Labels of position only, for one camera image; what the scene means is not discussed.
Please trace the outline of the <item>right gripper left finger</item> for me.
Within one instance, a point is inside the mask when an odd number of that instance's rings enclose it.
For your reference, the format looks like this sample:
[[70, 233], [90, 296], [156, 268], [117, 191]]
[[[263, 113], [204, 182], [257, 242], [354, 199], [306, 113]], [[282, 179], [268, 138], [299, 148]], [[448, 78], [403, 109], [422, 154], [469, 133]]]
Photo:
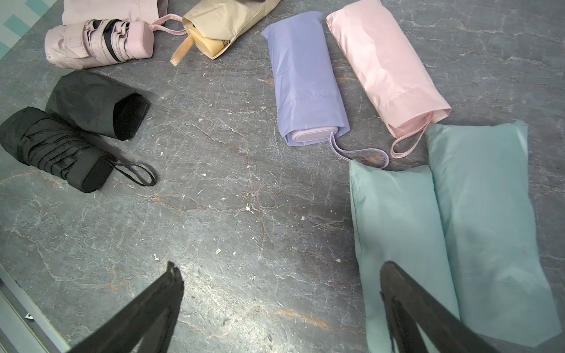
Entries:
[[167, 352], [174, 334], [184, 282], [174, 263], [112, 319], [71, 352]]

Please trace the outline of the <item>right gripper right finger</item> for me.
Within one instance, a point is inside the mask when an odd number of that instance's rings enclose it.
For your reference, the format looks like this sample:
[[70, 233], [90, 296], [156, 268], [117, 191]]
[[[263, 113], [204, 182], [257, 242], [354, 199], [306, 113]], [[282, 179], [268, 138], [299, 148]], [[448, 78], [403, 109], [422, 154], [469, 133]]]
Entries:
[[496, 352], [394, 261], [380, 271], [381, 297], [393, 352]]

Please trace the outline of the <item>black umbrella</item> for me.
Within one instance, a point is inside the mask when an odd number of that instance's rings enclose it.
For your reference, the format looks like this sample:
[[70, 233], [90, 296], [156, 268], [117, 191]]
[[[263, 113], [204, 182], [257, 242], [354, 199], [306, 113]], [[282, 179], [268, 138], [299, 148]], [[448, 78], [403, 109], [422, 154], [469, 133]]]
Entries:
[[116, 170], [143, 187], [157, 184], [155, 175], [139, 166], [149, 180], [135, 179], [135, 163], [120, 163], [107, 149], [95, 144], [63, 119], [35, 107], [26, 107], [1, 124], [1, 146], [17, 161], [65, 180], [83, 193], [100, 189]]

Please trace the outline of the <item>black umbrella sleeve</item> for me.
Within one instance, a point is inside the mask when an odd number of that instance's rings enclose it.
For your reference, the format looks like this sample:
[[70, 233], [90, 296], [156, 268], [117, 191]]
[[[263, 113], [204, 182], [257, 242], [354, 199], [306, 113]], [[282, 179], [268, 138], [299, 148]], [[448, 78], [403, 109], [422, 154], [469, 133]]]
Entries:
[[119, 81], [74, 71], [59, 79], [46, 112], [85, 132], [125, 141], [135, 136], [149, 106], [148, 98]]

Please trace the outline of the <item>light pink umbrella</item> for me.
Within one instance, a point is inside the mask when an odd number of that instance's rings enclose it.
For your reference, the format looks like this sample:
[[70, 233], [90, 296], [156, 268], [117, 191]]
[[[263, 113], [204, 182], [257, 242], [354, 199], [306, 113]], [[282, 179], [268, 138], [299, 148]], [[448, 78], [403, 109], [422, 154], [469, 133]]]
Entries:
[[90, 69], [126, 63], [153, 56], [154, 33], [167, 32], [183, 36], [184, 29], [164, 26], [182, 18], [168, 14], [151, 24], [121, 19], [88, 20], [50, 29], [44, 42], [46, 59], [62, 69]]

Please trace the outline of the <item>light pink umbrella sleeve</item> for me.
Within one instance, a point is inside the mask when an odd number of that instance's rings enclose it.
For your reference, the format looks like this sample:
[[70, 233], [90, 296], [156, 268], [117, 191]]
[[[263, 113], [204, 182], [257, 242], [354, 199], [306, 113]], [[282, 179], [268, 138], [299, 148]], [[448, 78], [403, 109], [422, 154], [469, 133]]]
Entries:
[[152, 23], [167, 14], [168, 6], [168, 0], [64, 0], [62, 22], [119, 19]]

